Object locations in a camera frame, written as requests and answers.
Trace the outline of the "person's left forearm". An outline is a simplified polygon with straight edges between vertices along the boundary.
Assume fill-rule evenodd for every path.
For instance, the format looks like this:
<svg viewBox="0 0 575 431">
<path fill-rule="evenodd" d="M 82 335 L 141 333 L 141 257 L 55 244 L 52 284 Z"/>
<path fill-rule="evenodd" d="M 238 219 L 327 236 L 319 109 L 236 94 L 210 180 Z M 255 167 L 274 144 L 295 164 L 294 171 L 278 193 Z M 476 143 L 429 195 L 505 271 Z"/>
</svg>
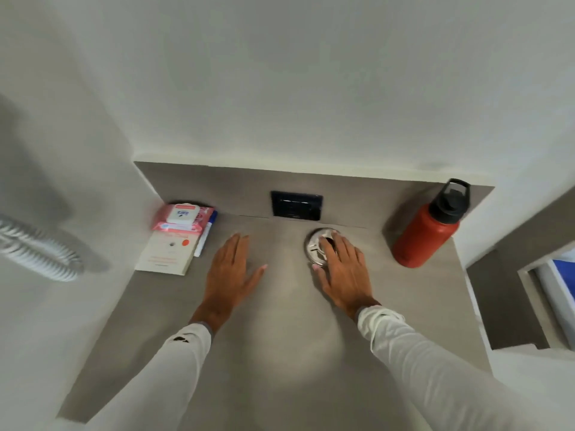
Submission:
<svg viewBox="0 0 575 431">
<path fill-rule="evenodd" d="M 196 390 L 218 328 L 232 307 L 204 302 L 84 431 L 176 431 Z"/>
</svg>

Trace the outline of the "white and blue pen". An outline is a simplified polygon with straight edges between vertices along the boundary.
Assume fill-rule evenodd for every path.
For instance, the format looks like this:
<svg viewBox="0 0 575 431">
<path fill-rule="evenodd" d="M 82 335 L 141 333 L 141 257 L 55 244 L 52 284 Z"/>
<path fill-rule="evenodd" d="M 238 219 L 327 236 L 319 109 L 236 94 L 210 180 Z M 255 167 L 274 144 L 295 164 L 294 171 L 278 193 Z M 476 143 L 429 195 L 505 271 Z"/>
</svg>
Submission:
<svg viewBox="0 0 575 431">
<path fill-rule="evenodd" d="M 200 255 L 203 251 L 203 248 L 206 244 L 206 240 L 208 238 L 209 232 L 212 228 L 212 225 L 215 223 L 217 216 L 218 216 L 218 212 L 216 210 L 213 210 L 211 216 L 209 217 L 207 223 L 205 224 L 205 226 L 203 228 L 200 239 L 198 240 L 196 249 L 195 249 L 194 254 L 193 254 L 194 258 L 200 257 Z"/>
</svg>

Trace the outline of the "person's left hand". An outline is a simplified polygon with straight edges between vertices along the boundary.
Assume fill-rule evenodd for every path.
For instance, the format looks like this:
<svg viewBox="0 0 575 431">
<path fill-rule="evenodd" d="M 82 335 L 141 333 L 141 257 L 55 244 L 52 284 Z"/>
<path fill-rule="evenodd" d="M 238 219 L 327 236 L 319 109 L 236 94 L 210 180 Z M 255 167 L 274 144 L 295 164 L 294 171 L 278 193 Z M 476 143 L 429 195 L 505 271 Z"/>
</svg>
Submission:
<svg viewBox="0 0 575 431">
<path fill-rule="evenodd" d="M 205 323 L 216 333 L 234 309 L 252 292 L 248 289 L 249 236 L 231 236 L 215 254 L 206 277 L 204 298 L 190 323 Z"/>
</svg>

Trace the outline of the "red bottle with black lid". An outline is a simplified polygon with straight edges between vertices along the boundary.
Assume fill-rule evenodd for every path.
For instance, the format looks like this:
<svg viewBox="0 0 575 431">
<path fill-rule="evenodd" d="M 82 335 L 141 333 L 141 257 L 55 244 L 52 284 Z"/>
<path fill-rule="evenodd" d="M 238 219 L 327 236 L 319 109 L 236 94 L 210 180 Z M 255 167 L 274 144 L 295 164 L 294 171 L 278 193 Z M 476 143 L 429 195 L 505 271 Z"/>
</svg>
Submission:
<svg viewBox="0 0 575 431">
<path fill-rule="evenodd" d="M 470 208 L 471 185 L 449 179 L 435 197 L 417 211 L 392 245 L 392 255 L 402 266 L 418 268 L 458 230 Z"/>
</svg>

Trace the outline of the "person's right hand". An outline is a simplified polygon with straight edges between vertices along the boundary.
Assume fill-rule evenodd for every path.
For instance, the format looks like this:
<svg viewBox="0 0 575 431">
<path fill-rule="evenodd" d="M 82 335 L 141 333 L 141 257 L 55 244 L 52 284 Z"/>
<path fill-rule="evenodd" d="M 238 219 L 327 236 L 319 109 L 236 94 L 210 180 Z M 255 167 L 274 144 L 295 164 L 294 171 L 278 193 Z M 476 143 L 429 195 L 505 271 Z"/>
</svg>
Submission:
<svg viewBox="0 0 575 431">
<path fill-rule="evenodd" d="M 364 254 L 339 233 L 333 234 L 338 250 L 336 254 L 325 238 L 320 243 L 326 253 L 326 273 L 330 289 L 323 292 L 349 318 L 354 319 L 360 309 L 380 305 L 373 297 Z"/>
</svg>

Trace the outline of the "white paper box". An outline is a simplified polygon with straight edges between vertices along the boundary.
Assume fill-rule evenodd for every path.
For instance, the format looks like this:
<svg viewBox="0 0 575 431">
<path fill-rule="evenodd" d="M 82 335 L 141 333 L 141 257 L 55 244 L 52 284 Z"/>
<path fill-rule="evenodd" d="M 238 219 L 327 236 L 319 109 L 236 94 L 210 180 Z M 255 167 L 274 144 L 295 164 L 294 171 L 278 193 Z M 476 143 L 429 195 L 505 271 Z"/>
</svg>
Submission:
<svg viewBox="0 0 575 431">
<path fill-rule="evenodd" d="M 199 235 L 153 231 L 135 265 L 136 271 L 184 276 L 194 256 Z"/>
</svg>

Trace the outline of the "black wall socket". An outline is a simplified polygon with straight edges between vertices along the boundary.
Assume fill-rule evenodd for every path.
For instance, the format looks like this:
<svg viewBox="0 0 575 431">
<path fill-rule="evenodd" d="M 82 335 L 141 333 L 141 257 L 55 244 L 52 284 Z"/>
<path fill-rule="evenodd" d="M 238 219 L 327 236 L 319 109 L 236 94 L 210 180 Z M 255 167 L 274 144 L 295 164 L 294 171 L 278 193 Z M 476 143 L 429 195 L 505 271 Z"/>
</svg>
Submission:
<svg viewBox="0 0 575 431">
<path fill-rule="evenodd" d="M 271 191 L 271 208 L 274 217 L 318 222 L 324 197 L 322 195 Z"/>
</svg>

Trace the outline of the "white furniture frame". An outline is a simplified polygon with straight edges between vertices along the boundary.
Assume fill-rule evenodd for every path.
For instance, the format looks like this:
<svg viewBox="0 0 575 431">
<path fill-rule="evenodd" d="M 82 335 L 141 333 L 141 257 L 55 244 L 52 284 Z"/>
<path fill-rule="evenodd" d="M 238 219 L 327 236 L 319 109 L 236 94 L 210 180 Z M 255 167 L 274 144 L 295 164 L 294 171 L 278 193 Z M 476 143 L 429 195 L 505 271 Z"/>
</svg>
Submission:
<svg viewBox="0 0 575 431">
<path fill-rule="evenodd" d="M 546 254 L 519 270 L 548 349 L 575 353 L 575 301 L 553 260 L 575 261 L 575 241 Z"/>
</svg>

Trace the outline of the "blue cloth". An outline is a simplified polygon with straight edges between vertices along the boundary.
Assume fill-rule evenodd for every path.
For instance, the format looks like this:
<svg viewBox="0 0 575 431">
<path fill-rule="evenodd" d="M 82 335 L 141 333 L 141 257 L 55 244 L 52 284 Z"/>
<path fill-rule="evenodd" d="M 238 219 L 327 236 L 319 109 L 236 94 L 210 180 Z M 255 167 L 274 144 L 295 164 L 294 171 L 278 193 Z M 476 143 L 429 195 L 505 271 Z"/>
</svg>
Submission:
<svg viewBox="0 0 575 431">
<path fill-rule="evenodd" d="M 554 259 L 553 263 L 575 301 L 575 261 Z"/>
</svg>

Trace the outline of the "person's right forearm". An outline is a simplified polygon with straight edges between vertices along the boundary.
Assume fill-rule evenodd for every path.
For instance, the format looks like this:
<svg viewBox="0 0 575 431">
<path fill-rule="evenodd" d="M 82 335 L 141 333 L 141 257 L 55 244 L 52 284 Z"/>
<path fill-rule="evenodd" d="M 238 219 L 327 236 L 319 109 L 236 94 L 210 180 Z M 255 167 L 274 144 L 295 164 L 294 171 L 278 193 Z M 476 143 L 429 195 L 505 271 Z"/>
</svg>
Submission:
<svg viewBox="0 0 575 431">
<path fill-rule="evenodd" d="M 381 305 L 359 331 L 433 431 L 567 431 L 564 421 L 449 352 Z"/>
</svg>

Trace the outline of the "pink wet wipes packet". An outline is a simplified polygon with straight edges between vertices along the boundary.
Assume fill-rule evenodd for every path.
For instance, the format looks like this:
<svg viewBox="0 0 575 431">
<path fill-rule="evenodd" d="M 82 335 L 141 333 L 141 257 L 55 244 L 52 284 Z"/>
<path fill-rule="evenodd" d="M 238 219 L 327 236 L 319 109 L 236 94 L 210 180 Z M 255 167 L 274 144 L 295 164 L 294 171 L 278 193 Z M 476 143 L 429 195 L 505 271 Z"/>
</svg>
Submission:
<svg viewBox="0 0 575 431">
<path fill-rule="evenodd" d="M 217 217 L 213 207 L 191 203 L 165 204 L 156 213 L 151 230 L 201 235 Z"/>
</svg>

